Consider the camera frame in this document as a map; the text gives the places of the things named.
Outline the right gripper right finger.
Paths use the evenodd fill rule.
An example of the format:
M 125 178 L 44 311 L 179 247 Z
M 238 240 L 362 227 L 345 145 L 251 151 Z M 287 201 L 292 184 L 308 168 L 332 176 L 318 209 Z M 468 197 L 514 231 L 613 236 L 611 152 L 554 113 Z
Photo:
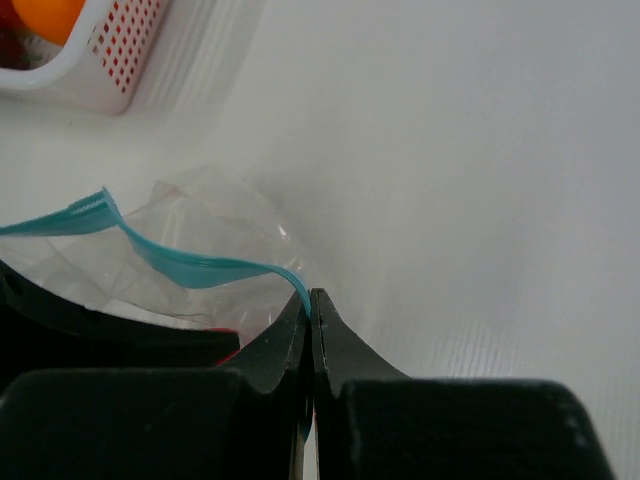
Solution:
M 610 479 L 591 419 L 539 379 L 417 379 L 311 294 L 318 473 L 323 479 Z

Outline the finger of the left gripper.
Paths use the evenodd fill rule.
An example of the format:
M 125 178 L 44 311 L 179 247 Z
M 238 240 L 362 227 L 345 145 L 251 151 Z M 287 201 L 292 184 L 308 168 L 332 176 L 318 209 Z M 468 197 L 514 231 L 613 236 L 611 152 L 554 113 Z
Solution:
M 210 332 L 90 310 L 1 265 L 1 388 L 44 369 L 213 367 Z

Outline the fake orange fruit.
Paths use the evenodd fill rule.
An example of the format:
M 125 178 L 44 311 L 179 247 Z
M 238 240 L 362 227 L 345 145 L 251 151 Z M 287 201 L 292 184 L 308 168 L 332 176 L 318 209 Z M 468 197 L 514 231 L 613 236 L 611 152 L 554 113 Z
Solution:
M 22 23 L 58 46 L 66 43 L 84 4 L 84 0 L 12 0 Z

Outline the clear zip top bag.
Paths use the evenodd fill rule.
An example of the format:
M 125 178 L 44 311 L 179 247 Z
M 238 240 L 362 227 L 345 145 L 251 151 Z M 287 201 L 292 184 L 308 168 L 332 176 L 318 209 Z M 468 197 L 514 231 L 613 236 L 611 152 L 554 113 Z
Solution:
M 300 250 L 278 213 L 244 185 L 198 168 L 158 182 L 122 215 L 106 190 L 1 230 L 5 263 L 90 310 L 189 330 L 227 328 L 241 345 L 298 297 Z

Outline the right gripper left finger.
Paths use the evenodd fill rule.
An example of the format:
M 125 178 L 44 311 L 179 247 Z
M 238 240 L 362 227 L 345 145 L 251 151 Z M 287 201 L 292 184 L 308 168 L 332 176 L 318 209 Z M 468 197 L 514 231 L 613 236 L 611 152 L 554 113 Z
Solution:
M 292 297 L 224 364 L 44 369 L 1 388 L 5 479 L 299 479 L 307 319 Z

